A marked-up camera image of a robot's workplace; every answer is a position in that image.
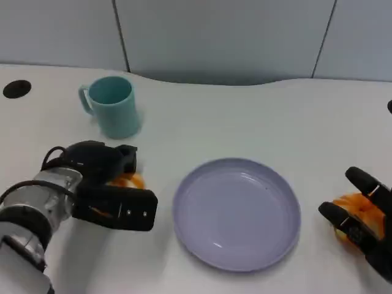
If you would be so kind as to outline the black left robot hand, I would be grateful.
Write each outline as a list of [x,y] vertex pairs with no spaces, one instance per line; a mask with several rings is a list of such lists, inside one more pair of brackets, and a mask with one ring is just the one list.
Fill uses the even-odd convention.
[[114,230],[148,232],[153,228],[158,205],[155,194],[118,182],[135,174],[136,147],[83,141],[68,147],[64,158],[82,174],[72,217]]

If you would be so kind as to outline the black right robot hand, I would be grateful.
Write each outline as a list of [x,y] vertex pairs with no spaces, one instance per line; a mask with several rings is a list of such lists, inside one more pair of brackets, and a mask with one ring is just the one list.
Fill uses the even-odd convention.
[[358,167],[348,168],[345,176],[359,192],[323,202],[318,211],[336,236],[361,251],[391,282],[391,189]]

